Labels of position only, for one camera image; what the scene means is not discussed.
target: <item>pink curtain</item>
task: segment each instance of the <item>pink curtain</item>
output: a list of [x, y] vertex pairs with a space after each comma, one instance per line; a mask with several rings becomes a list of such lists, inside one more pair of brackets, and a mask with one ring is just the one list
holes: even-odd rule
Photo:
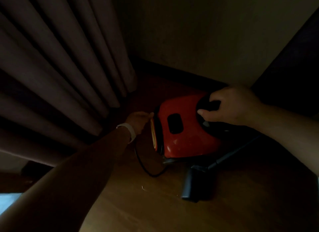
[[56, 165], [136, 89], [112, 0], [0, 4], [0, 151]]

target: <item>wooden floor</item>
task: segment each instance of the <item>wooden floor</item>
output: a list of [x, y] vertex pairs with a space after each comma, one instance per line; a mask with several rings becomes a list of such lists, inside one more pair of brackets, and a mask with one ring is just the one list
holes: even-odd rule
[[[200, 92], [138, 75], [139, 89], [110, 116], [111, 129], [130, 112], [151, 112], [168, 98]], [[151, 171], [161, 170], [149, 126], [138, 137], [137, 149]], [[218, 169], [210, 201], [181, 200], [184, 176], [185, 167], [178, 164], [158, 178], [149, 177], [129, 146], [81, 232], [319, 231], [317, 177], [268, 139], [251, 144]]]

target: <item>hand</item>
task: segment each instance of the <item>hand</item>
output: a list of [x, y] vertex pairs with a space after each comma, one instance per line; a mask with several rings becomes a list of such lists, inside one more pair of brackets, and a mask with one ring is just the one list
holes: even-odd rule
[[125, 123], [130, 124], [136, 135], [139, 135], [142, 133], [142, 130], [146, 123], [154, 116], [154, 113], [145, 113], [145, 112], [135, 112], [131, 113]]
[[255, 94], [245, 87], [225, 87], [218, 90], [209, 98], [210, 102], [215, 100], [221, 101], [217, 111], [197, 111], [206, 121], [250, 126], [250, 122], [264, 106]]

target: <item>white bracelet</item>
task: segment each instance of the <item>white bracelet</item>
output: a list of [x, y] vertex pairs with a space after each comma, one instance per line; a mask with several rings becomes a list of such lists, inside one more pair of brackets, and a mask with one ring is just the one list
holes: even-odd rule
[[132, 143], [132, 141], [136, 138], [136, 134], [135, 134], [133, 127], [128, 123], [121, 123], [116, 128], [118, 128], [120, 126], [124, 126], [129, 130], [129, 132], [131, 133], [131, 141], [129, 143]]

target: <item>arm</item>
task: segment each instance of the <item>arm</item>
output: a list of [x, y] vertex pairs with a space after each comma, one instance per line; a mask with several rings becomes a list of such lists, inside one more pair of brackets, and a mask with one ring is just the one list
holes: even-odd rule
[[[126, 123], [140, 134], [152, 116], [132, 113]], [[52, 169], [0, 216], [1, 231], [79, 231], [130, 137], [119, 127]]]
[[319, 176], [319, 122], [265, 105], [249, 89], [227, 87], [211, 94], [217, 111], [198, 110], [207, 121], [246, 125], [273, 138]]

